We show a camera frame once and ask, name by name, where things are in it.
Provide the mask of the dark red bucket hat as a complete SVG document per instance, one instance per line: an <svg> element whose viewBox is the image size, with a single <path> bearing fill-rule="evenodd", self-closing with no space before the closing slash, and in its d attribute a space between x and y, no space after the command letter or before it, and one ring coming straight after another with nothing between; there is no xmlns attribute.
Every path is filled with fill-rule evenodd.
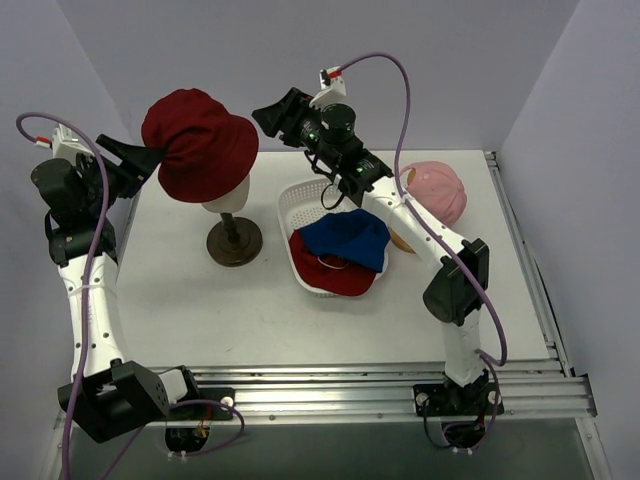
<svg viewBox="0 0 640 480"><path fill-rule="evenodd" d="M230 193L249 175L259 151L251 121L195 88L157 100L145 115L141 138L146 147L165 152L158 181L167 195L185 203Z"/></svg>

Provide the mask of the blue bucket hat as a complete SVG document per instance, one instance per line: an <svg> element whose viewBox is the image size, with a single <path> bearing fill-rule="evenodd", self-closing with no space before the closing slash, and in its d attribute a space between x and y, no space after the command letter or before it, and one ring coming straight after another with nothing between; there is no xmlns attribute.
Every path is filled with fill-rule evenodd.
<svg viewBox="0 0 640 480"><path fill-rule="evenodd" d="M383 271L390 233L379 218L362 209L328 213L299 233L317 257L340 257L376 273Z"/></svg>

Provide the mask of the pink baseball cap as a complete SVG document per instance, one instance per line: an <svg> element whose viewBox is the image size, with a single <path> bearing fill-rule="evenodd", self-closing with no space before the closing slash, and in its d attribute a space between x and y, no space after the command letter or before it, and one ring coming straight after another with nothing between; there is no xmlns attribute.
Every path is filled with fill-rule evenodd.
<svg viewBox="0 0 640 480"><path fill-rule="evenodd" d="M465 187L456 172L439 161L409 164L400 170L407 192L441 223L452 227L467 206Z"/></svg>

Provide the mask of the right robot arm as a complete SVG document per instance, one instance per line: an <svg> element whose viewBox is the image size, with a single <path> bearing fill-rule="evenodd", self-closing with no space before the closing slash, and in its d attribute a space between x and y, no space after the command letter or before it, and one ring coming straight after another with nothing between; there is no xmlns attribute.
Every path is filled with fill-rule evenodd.
<svg viewBox="0 0 640 480"><path fill-rule="evenodd" d="M311 169L336 182L340 194L374 215L436 272L423 303L442 324L446 377L444 400L455 412L480 400L475 383L486 369L481 358L479 313L489 307L489 248L469 241L402 192L399 177L355 133L356 113L344 103L316 107L297 88L252 113L262 133L303 149Z"/></svg>

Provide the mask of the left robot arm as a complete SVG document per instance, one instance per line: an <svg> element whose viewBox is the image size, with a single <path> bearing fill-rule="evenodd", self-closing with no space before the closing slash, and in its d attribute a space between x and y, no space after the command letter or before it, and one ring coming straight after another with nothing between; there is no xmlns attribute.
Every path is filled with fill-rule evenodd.
<svg viewBox="0 0 640 480"><path fill-rule="evenodd" d="M128 357L116 294L115 230L100 216L117 199L139 192L163 151L101 135L98 145L120 162L98 162L63 125L36 143L53 153L31 180L49 208L45 236L66 290L74 338L71 381L57 392L60 407L98 443L170 412L179 419L194 417L202 395L186 367L155 373Z"/></svg>

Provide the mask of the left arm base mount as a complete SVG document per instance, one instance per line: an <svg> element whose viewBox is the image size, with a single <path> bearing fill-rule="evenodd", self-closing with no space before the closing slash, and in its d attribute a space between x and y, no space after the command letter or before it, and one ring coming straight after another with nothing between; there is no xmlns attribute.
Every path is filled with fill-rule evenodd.
<svg viewBox="0 0 640 480"><path fill-rule="evenodd" d="M192 421L194 425L186 427L170 427L164 430L163 445L174 454L194 455L212 450L214 443L211 425L214 421L231 421L234 414L228 409L235 404L235 390L231 387L215 387L200 390L200 399L206 404L198 403L171 408L170 421Z"/></svg>

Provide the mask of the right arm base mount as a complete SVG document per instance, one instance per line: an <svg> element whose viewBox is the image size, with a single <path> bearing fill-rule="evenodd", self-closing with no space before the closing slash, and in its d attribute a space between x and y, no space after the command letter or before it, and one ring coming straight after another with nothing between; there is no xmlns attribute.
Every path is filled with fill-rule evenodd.
<svg viewBox="0 0 640 480"><path fill-rule="evenodd" d="M414 408L427 440L437 449L472 455L505 411L493 382L484 386L415 384Z"/></svg>

